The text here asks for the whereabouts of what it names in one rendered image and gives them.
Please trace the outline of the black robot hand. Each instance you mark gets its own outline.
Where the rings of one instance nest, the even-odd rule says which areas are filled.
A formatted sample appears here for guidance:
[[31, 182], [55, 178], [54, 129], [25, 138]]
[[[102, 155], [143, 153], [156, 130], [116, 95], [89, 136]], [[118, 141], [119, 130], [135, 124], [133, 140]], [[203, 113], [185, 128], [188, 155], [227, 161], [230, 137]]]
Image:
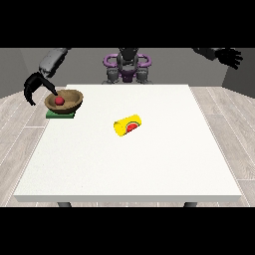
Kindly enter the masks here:
[[239, 68], [241, 62], [243, 61], [241, 53], [231, 48], [217, 50], [215, 52], [215, 57], [221, 64], [231, 67], [235, 70]]
[[40, 72], [32, 74], [24, 83], [24, 97], [31, 106], [35, 106], [32, 94], [41, 86], [47, 88], [53, 95], [57, 95], [55, 86], [49, 82]]

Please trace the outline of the brown wooden bowl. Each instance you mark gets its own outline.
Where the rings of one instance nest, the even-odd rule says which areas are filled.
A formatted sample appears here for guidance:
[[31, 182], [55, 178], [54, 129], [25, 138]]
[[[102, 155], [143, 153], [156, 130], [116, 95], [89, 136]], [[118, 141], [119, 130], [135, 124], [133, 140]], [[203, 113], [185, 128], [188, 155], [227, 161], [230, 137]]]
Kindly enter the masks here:
[[[64, 102], [61, 105], [57, 105], [57, 98], [63, 99]], [[81, 106], [83, 98], [84, 96], [80, 91], [59, 90], [56, 96], [51, 94], [45, 99], [45, 106], [55, 114], [71, 114]]]

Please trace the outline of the green square pad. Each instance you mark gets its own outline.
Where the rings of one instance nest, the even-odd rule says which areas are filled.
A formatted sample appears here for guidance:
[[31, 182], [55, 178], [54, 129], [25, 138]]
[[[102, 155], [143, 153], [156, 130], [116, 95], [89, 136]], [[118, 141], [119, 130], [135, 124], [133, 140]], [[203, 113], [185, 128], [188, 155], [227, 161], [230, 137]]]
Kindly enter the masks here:
[[46, 119], [73, 119], [76, 112], [70, 114], [56, 114], [50, 110], [46, 112]]

